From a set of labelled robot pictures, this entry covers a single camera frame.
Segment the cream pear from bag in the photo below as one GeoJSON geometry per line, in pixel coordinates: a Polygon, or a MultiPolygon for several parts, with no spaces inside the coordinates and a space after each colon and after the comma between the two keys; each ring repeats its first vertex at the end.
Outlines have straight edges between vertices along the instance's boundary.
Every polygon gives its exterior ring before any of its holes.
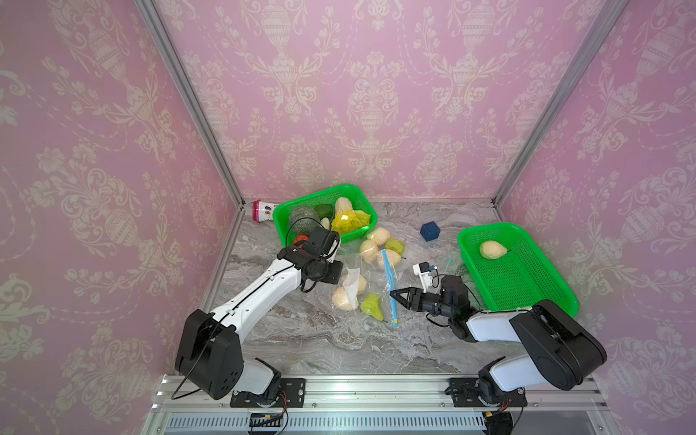
{"type": "Polygon", "coordinates": [[[367,288],[368,288],[368,282],[363,275],[358,275],[357,278],[348,277],[348,275],[346,275],[345,277],[342,278],[341,284],[348,285],[348,286],[352,286],[353,284],[357,284],[357,294],[358,295],[365,294],[367,291],[367,288]]]}

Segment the clear zip-top bag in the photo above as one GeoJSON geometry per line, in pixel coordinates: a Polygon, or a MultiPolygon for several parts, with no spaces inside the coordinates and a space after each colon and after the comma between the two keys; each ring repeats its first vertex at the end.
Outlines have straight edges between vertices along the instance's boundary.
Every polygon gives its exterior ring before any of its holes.
{"type": "Polygon", "coordinates": [[[390,292],[406,284],[406,257],[391,249],[378,249],[370,263],[360,253],[343,253],[344,269],[330,297],[330,306],[341,312],[358,312],[376,322],[398,328],[402,320],[390,292]]]}

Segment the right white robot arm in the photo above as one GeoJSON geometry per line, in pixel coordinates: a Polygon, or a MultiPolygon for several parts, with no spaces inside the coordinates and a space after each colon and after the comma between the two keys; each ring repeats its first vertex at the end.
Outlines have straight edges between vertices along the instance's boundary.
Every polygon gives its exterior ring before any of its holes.
{"type": "Polygon", "coordinates": [[[551,300],[512,311],[480,311],[460,277],[446,275],[439,284],[434,293],[406,287],[391,291],[390,297],[410,311],[444,317],[445,327],[464,342],[524,347],[523,355],[501,357],[478,372],[471,391],[485,405],[504,407],[514,393],[540,384],[570,391],[607,361],[596,337],[551,300]]]}

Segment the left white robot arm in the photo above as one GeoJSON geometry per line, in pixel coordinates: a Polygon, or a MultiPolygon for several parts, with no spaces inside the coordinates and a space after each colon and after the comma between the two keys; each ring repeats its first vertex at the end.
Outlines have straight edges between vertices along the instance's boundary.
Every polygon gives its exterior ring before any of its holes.
{"type": "Polygon", "coordinates": [[[268,404],[280,396],[280,371],[260,359],[246,359],[242,344],[287,294],[310,292],[318,283],[336,285],[343,263],[335,258],[341,237],[316,227],[309,239],[282,248],[259,278],[210,312],[195,310],[183,327],[176,371],[209,397],[249,393],[268,404]]]}

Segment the cream pear outside bag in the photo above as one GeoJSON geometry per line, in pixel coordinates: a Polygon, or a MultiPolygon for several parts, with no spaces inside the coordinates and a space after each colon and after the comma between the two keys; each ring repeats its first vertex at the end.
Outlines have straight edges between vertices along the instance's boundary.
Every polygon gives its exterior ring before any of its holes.
{"type": "Polygon", "coordinates": [[[386,228],[375,227],[367,235],[367,238],[377,246],[381,247],[392,237],[391,232],[386,228]]]}

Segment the red tomato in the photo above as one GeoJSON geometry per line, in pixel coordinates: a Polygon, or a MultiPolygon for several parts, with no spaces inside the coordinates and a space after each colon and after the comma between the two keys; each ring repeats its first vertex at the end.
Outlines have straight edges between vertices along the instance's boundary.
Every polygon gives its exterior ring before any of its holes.
{"type": "Polygon", "coordinates": [[[302,244],[304,244],[308,240],[309,240],[308,236],[300,235],[294,239],[293,244],[300,247],[300,246],[302,246],[302,244]]]}

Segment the dark green melon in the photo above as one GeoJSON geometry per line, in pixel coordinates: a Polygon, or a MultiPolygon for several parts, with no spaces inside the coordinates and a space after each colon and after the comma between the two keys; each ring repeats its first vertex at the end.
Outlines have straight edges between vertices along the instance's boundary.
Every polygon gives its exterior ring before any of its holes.
{"type": "Polygon", "coordinates": [[[321,226],[320,217],[310,206],[295,208],[288,218],[289,230],[297,235],[310,236],[316,227],[321,226]]]}

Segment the yellow-green lettuce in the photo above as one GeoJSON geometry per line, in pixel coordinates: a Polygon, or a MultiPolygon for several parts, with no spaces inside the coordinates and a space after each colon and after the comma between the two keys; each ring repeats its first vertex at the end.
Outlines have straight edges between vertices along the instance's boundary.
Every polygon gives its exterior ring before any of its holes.
{"type": "Polygon", "coordinates": [[[371,216],[362,210],[348,210],[338,213],[332,222],[331,229],[343,236],[368,227],[371,216]]]}

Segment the green avocado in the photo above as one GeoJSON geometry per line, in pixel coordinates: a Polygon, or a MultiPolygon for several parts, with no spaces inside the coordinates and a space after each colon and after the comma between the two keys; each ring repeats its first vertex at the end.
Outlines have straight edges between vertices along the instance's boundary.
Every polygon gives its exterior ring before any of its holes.
{"type": "Polygon", "coordinates": [[[332,220],[335,216],[335,208],[332,204],[328,204],[328,203],[318,204],[314,207],[314,210],[317,213],[319,220],[322,220],[322,219],[332,220]]]}

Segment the green basket with produce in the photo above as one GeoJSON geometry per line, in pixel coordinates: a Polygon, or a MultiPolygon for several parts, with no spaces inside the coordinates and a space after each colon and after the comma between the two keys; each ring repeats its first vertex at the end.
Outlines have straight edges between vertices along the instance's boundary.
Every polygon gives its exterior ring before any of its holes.
{"type": "Polygon", "coordinates": [[[366,195],[352,184],[320,190],[279,205],[272,214],[284,247],[308,236],[317,224],[338,231],[343,243],[365,236],[379,217],[366,195]]]}

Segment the blue cube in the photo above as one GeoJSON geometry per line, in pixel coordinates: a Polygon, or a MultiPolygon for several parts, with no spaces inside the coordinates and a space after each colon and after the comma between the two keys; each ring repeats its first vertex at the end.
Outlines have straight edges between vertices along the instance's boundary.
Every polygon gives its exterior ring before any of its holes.
{"type": "Polygon", "coordinates": [[[420,235],[426,242],[435,241],[440,237],[440,227],[434,221],[424,223],[420,227],[420,235]]]}

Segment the pink white bottle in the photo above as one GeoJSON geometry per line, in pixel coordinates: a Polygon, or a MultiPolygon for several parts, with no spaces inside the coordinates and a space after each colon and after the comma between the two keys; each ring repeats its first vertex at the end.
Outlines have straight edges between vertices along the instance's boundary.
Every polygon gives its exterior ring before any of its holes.
{"type": "Polygon", "coordinates": [[[264,200],[256,200],[252,204],[252,219],[255,222],[270,221],[273,219],[273,214],[277,209],[276,203],[267,202],[264,200]]]}

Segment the empty green basket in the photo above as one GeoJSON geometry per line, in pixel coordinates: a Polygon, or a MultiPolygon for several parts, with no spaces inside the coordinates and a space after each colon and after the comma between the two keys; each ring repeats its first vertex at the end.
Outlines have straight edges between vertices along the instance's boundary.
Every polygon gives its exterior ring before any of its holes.
{"type": "Polygon", "coordinates": [[[490,311],[511,311],[542,300],[556,303],[568,315],[580,304],[560,273],[524,228],[501,222],[462,230],[458,237],[463,263],[490,311]],[[500,243],[507,254],[485,259],[480,246],[500,243]]]}

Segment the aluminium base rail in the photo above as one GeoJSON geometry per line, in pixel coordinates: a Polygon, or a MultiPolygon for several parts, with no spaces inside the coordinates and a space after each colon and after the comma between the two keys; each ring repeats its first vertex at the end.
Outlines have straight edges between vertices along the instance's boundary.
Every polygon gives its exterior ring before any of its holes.
{"type": "Polygon", "coordinates": [[[593,379],[572,391],[527,387],[486,407],[447,374],[300,375],[272,404],[234,391],[214,400],[179,376],[157,392],[144,434],[617,434],[593,379]]]}

